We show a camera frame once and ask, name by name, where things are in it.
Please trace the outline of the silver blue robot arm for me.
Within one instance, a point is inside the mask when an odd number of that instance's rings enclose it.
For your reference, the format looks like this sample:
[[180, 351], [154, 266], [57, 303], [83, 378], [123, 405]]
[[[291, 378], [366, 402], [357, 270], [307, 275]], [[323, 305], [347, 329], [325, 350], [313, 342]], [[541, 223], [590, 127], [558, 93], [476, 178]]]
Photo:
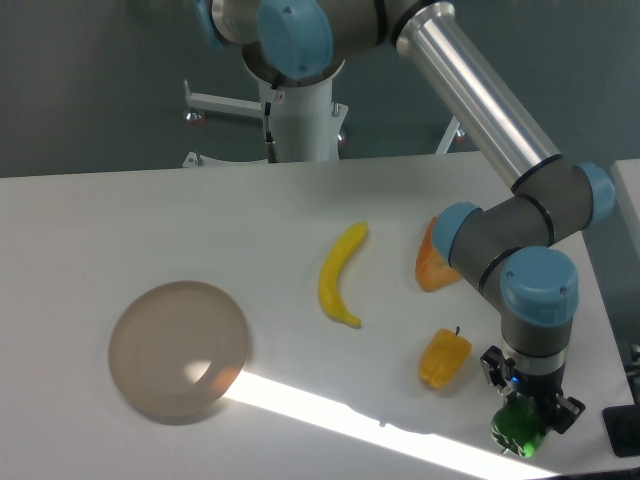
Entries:
[[198, 1], [195, 11], [209, 44], [241, 47], [271, 163], [337, 158], [330, 92], [346, 59], [390, 44], [414, 62], [512, 193], [489, 210], [448, 207], [432, 234], [443, 261], [501, 316], [502, 343], [481, 363], [517, 413], [500, 411], [494, 430], [568, 430], [584, 411], [561, 387], [579, 277], [555, 245], [611, 212], [609, 175], [563, 158], [447, 1]]

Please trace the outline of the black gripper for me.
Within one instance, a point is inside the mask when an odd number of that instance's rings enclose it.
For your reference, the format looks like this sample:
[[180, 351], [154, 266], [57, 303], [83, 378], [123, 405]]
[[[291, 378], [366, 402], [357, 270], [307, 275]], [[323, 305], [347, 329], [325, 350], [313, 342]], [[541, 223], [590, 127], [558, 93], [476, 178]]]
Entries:
[[491, 346], [480, 357], [489, 385], [502, 396], [504, 404], [517, 396], [533, 399], [540, 406], [545, 433], [564, 434], [585, 411], [574, 397], [563, 396], [562, 381], [567, 351], [548, 357], [532, 357], [518, 351], [502, 351]]

